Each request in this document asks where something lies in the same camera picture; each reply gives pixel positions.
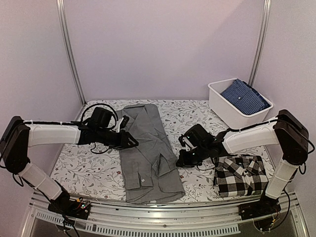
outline vertical metal post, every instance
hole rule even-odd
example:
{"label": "vertical metal post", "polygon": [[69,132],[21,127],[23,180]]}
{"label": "vertical metal post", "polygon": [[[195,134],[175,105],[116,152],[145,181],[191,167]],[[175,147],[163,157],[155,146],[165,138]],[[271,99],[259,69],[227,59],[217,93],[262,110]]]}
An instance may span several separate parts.
{"label": "vertical metal post", "polygon": [[65,14],[65,8],[64,8],[64,1],[63,0],[56,0],[56,1],[57,1],[57,9],[58,9],[59,21],[60,21],[60,26],[61,26],[61,32],[62,32],[64,43],[65,43],[69,65],[71,68],[71,72],[73,75],[73,79],[75,82],[79,99],[82,105],[84,105],[86,103],[86,100],[85,100],[83,89],[79,80],[79,76],[78,76],[78,72],[77,72],[77,68],[75,64],[75,59],[74,59],[73,51],[70,44],[70,38],[69,38],[69,32],[68,32],[66,14]]}
{"label": "vertical metal post", "polygon": [[252,64],[252,69],[250,73],[250,78],[249,78],[249,85],[253,86],[258,67],[259,67],[259,62],[262,54],[262,49],[264,45],[264,41],[266,38],[267,34],[267,28],[268,28],[268,22],[269,22],[269,15],[270,15],[270,8],[271,8],[271,0],[265,0],[264,7],[263,7],[263,13],[262,13],[262,21],[261,21],[261,28],[260,28],[260,34],[259,34],[259,40],[258,40],[258,45],[257,45],[257,50],[256,50],[256,55]]}

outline white backdrop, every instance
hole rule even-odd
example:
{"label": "white backdrop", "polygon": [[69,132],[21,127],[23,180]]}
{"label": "white backdrop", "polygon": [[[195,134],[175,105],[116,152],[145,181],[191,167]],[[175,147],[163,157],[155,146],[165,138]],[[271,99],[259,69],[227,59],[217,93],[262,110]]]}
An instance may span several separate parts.
{"label": "white backdrop", "polygon": [[[268,117],[288,109],[309,130],[316,144],[316,1],[272,1],[268,33],[254,87],[274,102]],[[270,147],[276,162],[280,149]],[[311,237],[316,237],[316,152],[307,173],[296,174],[293,187]]]}
{"label": "white backdrop", "polygon": [[[0,136],[10,119],[69,121],[81,105],[73,84],[56,1],[0,1]],[[60,145],[30,149],[50,173]],[[19,236],[33,190],[0,169],[0,236]]]}
{"label": "white backdrop", "polygon": [[65,0],[84,94],[207,99],[207,84],[248,81],[264,1]]}

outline laundry basket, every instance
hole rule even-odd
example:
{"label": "laundry basket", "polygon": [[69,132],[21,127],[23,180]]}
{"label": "laundry basket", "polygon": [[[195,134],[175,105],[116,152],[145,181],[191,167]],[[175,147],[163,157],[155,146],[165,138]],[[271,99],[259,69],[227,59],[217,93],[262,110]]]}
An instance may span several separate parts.
{"label": "laundry basket", "polygon": [[226,100],[221,93],[229,87],[236,78],[212,82],[208,84],[209,88],[209,106],[210,108],[230,127],[239,129],[249,125],[262,122],[268,111],[273,108],[273,104],[266,97],[261,95],[270,107],[261,110],[252,115],[245,115],[234,105]]}

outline gray garment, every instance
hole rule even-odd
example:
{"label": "gray garment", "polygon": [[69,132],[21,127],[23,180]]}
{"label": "gray garment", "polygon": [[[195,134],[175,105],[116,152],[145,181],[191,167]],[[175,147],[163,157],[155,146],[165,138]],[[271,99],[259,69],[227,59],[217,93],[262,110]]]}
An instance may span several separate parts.
{"label": "gray garment", "polygon": [[156,105],[139,104],[118,111],[118,117],[129,116],[125,128],[139,142],[135,148],[119,152],[130,203],[175,201],[185,192],[175,165],[177,157],[163,129]]}

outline folded plaid shirt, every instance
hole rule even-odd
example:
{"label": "folded plaid shirt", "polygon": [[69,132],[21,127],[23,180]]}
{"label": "folded plaid shirt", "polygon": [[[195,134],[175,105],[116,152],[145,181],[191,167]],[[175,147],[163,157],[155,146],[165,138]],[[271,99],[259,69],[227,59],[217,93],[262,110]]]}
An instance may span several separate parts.
{"label": "folded plaid shirt", "polygon": [[222,198],[260,195],[268,183],[260,156],[217,158],[215,166],[214,185]]}

